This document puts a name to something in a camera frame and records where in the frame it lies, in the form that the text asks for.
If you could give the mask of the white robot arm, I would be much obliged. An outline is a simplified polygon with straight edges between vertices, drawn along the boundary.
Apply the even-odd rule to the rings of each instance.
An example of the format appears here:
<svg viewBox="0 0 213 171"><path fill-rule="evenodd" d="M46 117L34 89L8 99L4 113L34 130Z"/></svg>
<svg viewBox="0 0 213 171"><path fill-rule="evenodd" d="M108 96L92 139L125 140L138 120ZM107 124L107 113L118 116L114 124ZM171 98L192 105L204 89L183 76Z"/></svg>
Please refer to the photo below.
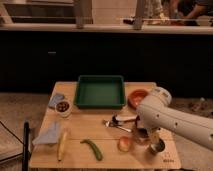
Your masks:
<svg viewBox="0 0 213 171"><path fill-rule="evenodd" d="M213 151L213 119L172 109L171 100L166 89L155 87L139 103L136 111L148 135L164 128Z"/></svg>

